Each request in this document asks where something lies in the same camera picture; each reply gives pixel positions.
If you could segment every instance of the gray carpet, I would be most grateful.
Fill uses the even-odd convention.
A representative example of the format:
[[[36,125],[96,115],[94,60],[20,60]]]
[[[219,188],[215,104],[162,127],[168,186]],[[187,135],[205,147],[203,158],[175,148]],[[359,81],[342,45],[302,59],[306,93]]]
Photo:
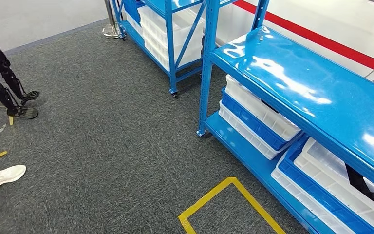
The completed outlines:
[[[0,169],[27,166],[0,188],[0,234],[182,234],[178,215],[230,176],[286,232],[305,233],[221,143],[195,135],[199,77],[172,98],[166,75],[132,40],[104,38],[104,23],[11,52],[40,114],[0,136]],[[211,111],[224,85],[216,70]],[[197,233],[273,233],[234,187],[190,221]]]

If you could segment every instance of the white plastic bin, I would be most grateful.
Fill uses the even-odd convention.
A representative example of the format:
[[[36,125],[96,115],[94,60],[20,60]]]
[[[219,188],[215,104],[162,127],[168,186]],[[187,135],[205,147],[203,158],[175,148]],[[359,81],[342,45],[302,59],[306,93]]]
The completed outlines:
[[[138,12],[141,16],[141,26],[143,28],[147,28],[152,36],[156,38],[156,40],[159,41],[161,45],[168,48],[166,21],[147,6],[140,7],[138,9]],[[196,19],[196,14],[188,9],[185,9],[174,13],[172,16],[174,47],[176,47],[179,45],[183,45],[186,41],[191,26]],[[198,38],[200,38],[201,44],[204,22],[205,20],[203,18],[200,18],[196,30],[191,37],[192,40],[190,41],[190,44],[192,44],[193,42],[195,43],[196,41],[194,40],[198,40]]]
[[[336,155],[309,138],[294,164],[374,227],[374,202],[350,185],[345,164]],[[374,192],[374,184],[365,181]]]
[[[156,47],[157,42],[149,41],[147,38],[144,38],[145,47],[150,53],[158,60],[158,62],[167,70],[170,71],[170,62],[167,57],[160,53],[160,49]],[[189,54],[185,53],[183,58],[181,59],[180,66],[187,64],[189,62],[193,62],[201,58],[201,48],[196,50],[190,51]]]
[[[156,37],[153,35],[153,33],[148,29],[144,28],[142,37],[144,40],[148,40],[150,44],[153,44],[153,46],[156,48],[156,50],[166,59],[168,58],[168,47],[167,45],[164,45],[162,42],[158,41]],[[178,56],[180,55],[181,49],[183,48],[183,44],[174,46],[174,61],[176,62],[178,59]],[[201,49],[203,48],[201,44],[201,37],[195,38],[195,41],[190,41],[190,44],[188,44],[186,51],[184,52],[184,57],[194,57],[199,59],[201,57]]]
[[[227,86],[225,92],[281,138],[290,141],[300,132],[298,126],[264,104],[260,98],[237,82],[232,76],[227,75],[226,80]]]
[[[143,28],[137,22],[135,22],[135,20],[129,14],[127,14],[127,21],[137,31],[138,34],[143,34]]]
[[[275,151],[264,142],[255,132],[253,132],[245,123],[243,123],[235,114],[233,114],[227,107],[220,101],[219,115],[227,121],[237,132],[240,133],[248,142],[250,142],[260,153],[267,159],[273,159],[278,153],[283,150]]]
[[[354,232],[328,211],[320,202],[316,201],[299,185],[287,177],[279,168],[275,168],[271,176],[292,196],[318,217],[324,224],[337,234],[353,234]]]

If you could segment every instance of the shelving unit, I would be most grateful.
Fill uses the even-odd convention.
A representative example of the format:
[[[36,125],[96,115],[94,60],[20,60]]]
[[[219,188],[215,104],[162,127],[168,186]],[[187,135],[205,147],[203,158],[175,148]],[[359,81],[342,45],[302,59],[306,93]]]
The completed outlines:
[[[309,232],[332,233],[272,179],[279,157],[266,159],[218,112],[207,117],[215,64],[374,183],[374,84],[262,26],[268,2],[259,0],[251,32],[216,48],[221,2],[207,0],[197,134],[212,133]]]
[[[148,7],[150,7],[154,12],[159,14],[161,17],[163,17],[166,21],[166,25],[173,25],[172,20],[172,14],[181,10],[184,10],[186,8],[195,6],[197,4],[200,4],[202,2],[205,2],[206,0],[143,0],[144,4]],[[120,4],[120,7],[117,7],[116,1],[112,1],[112,6],[114,8],[114,12],[116,15],[116,19],[118,22],[118,26],[120,29],[120,33],[122,38],[125,38],[125,34],[130,36],[134,39],[134,41],[137,43],[139,47],[161,68],[161,70],[164,71],[165,74],[169,77],[170,80],[170,93],[173,97],[178,97],[177,93],[177,83],[186,79],[187,77],[200,72],[201,67],[195,68],[191,71],[188,71],[180,76],[177,76],[176,73],[181,72],[182,70],[188,68],[189,66],[196,64],[198,62],[201,62],[201,58],[190,62],[188,64],[184,64],[182,66],[179,66],[181,58],[183,58],[184,52],[186,51],[186,48],[188,46],[188,43],[190,42],[191,36],[193,35],[196,26],[199,22],[200,16],[204,10],[205,4],[202,5],[199,13],[197,14],[197,17],[191,27],[190,33],[188,37],[186,38],[186,41],[184,43],[184,46],[181,50],[181,53],[178,58],[175,58],[174,56],[174,37],[173,37],[173,27],[167,27],[167,38],[168,38],[168,58],[169,58],[169,67],[170,70],[167,71],[158,61],[157,59],[148,51],[148,49],[144,46],[144,39],[141,37],[139,33],[137,33],[134,28],[128,23],[128,21],[124,20],[122,21],[120,19],[120,15],[122,12],[123,4]]]

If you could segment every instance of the robot leg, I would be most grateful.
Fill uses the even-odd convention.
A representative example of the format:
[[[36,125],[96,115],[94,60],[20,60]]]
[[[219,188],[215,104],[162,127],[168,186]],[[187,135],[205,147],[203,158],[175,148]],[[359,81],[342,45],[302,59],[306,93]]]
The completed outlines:
[[[15,76],[10,66],[10,61],[2,50],[0,50],[0,73],[17,98],[21,99],[21,105],[24,105],[29,100],[37,99],[39,92],[32,91],[26,94],[20,80]]]
[[[25,106],[19,106],[10,91],[0,83],[0,102],[7,108],[7,114],[14,117],[35,118],[38,110]]]

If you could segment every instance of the white sneaker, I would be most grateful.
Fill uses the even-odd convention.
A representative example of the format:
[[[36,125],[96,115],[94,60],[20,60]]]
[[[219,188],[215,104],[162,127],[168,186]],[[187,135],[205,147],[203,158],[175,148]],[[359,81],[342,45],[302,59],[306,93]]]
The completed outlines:
[[[4,183],[10,183],[20,179],[25,174],[26,167],[17,165],[0,171],[0,186]]]

